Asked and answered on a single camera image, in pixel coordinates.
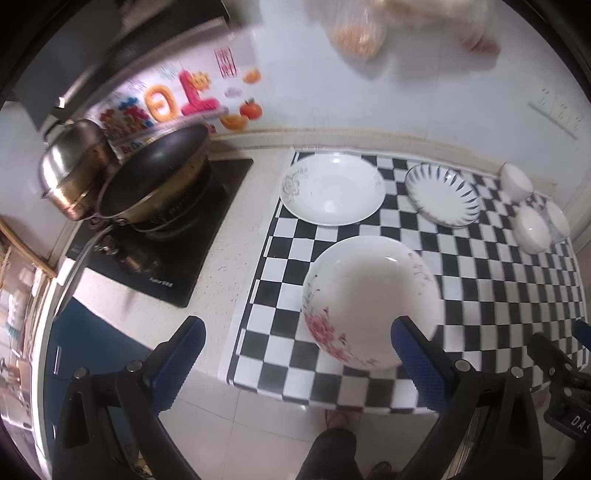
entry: black stove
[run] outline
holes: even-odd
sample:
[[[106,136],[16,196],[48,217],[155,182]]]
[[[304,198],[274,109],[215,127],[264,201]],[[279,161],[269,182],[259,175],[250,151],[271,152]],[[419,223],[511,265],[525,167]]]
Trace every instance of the black stove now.
[[[151,222],[116,226],[90,254],[88,268],[134,290],[186,307],[213,239],[251,165],[251,158],[210,162],[210,170],[199,180],[201,185],[196,185],[194,196],[189,190]],[[102,221],[86,220],[66,255],[75,260],[104,225]]]

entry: colorful backsplash sticker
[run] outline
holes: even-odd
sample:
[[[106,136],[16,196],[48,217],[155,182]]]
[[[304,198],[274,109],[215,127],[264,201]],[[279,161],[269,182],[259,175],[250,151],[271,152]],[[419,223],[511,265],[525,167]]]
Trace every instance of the colorful backsplash sticker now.
[[[138,73],[86,117],[102,126],[121,155],[193,122],[209,124],[212,133],[242,132],[263,115],[254,98],[261,79],[251,34],[232,33]]]

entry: cabinet handle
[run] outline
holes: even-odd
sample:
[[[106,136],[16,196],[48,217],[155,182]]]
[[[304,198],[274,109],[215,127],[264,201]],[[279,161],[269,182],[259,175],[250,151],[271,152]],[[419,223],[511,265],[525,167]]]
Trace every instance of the cabinet handle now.
[[[61,346],[57,346],[56,350],[56,363],[53,365],[53,374],[57,375],[60,370],[60,360],[61,360]]]

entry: table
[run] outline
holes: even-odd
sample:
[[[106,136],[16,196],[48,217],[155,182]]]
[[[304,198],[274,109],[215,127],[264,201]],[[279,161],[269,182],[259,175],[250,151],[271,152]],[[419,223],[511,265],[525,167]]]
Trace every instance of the table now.
[[[296,153],[294,161],[311,152]],[[425,410],[404,367],[367,372],[338,363],[314,343],[300,317],[302,285],[310,263],[334,242],[383,235],[416,250],[431,268],[444,300],[444,325],[433,340],[453,360],[485,372],[518,366],[532,390],[547,384],[525,346],[543,332],[580,368],[589,352],[571,335],[586,318],[582,283],[570,241],[529,255],[517,247],[512,204],[496,177],[458,170],[478,191],[482,211],[466,228],[435,225],[417,213],[404,185],[418,162],[362,155],[386,185],[381,208],[362,222],[328,228],[296,219],[279,201],[251,282],[233,343],[226,380],[286,401],[371,413]],[[528,203],[546,199],[534,194]]]

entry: blue gripper pad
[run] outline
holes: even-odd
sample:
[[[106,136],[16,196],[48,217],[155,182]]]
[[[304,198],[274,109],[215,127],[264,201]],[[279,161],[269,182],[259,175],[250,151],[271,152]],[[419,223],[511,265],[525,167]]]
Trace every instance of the blue gripper pad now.
[[[392,347],[402,360],[404,368],[427,408],[442,412],[447,406],[445,380],[402,319],[412,322],[407,316],[399,317],[392,322],[390,328]]]
[[[176,340],[176,347],[169,353],[168,359],[151,381],[150,405],[156,413],[168,410],[173,405],[174,399],[177,398],[178,392],[205,345],[206,332],[202,319],[190,316],[185,322],[192,325],[181,338],[175,338],[176,333],[173,335],[170,342]]]
[[[573,336],[583,344],[587,350],[591,350],[591,326],[582,320],[573,322]]]

